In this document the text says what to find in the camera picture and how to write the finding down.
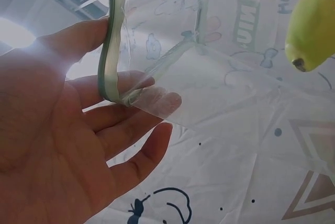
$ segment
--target transparent plastic sheet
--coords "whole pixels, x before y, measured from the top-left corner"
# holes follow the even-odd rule
[[[126,0],[116,10],[124,16],[117,85],[137,83],[119,90],[117,102],[250,150],[267,147],[270,155],[331,175],[335,183],[335,61],[310,73],[298,72],[288,61],[285,39],[297,2]],[[113,88],[105,83],[104,89]],[[165,112],[178,97],[166,100],[167,94],[182,100],[172,115]],[[308,140],[300,138],[301,152],[262,145],[281,123],[300,136],[304,124],[294,122],[302,121],[327,125],[319,129],[327,132],[319,136],[325,141],[312,133]]]

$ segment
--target palm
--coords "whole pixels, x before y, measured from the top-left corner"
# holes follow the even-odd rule
[[[103,40],[106,24],[93,23],[102,27],[98,39],[81,38],[84,42],[76,45],[71,33],[78,37],[85,32],[74,27],[44,42],[62,55],[70,49],[69,55],[81,57]],[[86,26],[89,30],[97,24]],[[63,65],[54,68],[29,56],[12,51],[0,59],[0,80],[7,81],[0,83],[0,187],[6,188],[0,193],[0,222],[83,223],[150,174],[166,151],[171,127],[160,125],[131,160],[109,168],[106,161],[161,119],[119,105],[83,113],[102,100],[96,77],[64,83],[64,72],[59,71]],[[127,81],[120,85],[126,89]],[[180,105],[175,94],[167,94],[155,106],[161,108],[162,102],[168,114]]]

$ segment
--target clear plastic bag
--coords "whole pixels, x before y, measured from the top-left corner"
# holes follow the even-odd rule
[[[251,149],[259,148],[283,117],[335,121],[335,76],[329,75],[335,62],[302,74],[285,55],[298,1],[110,0],[110,29],[99,66],[101,94]],[[167,94],[173,99],[162,104]],[[180,100],[172,115],[157,109]],[[298,109],[286,118],[285,106]],[[299,154],[267,152],[334,175],[334,155],[320,151],[329,144],[313,144]]]

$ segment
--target green zipper strip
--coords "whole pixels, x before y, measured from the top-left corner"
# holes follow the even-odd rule
[[[124,104],[118,91],[117,65],[119,60],[120,32],[124,21],[126,0],[109,0],[108,30],[98,68],[98,88],[106,100]]]

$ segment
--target bright light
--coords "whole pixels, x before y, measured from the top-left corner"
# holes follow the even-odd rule
[[[24,27],[0,17],[0,41],[12,48],[24,48],[31,45],[36,37]]]

